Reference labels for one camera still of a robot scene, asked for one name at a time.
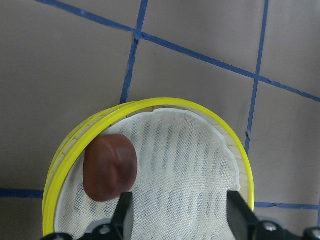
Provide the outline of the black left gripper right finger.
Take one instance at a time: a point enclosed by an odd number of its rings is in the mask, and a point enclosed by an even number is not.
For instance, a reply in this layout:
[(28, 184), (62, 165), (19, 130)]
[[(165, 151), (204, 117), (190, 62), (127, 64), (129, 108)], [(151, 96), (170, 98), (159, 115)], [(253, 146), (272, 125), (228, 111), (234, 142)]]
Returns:
[(226, 216), (229, 228), (236, 240), (253, 240), (259, 222), (238, 191), (228, 191)]

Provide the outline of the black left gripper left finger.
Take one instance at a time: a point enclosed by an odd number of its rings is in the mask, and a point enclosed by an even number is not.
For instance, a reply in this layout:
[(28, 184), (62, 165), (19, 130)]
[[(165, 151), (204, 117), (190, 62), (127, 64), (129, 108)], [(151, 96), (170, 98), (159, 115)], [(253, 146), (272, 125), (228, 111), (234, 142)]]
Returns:
[(122, 193), (111, 219), (113, 240), (130, 240), (133, 232), (133, 193)]

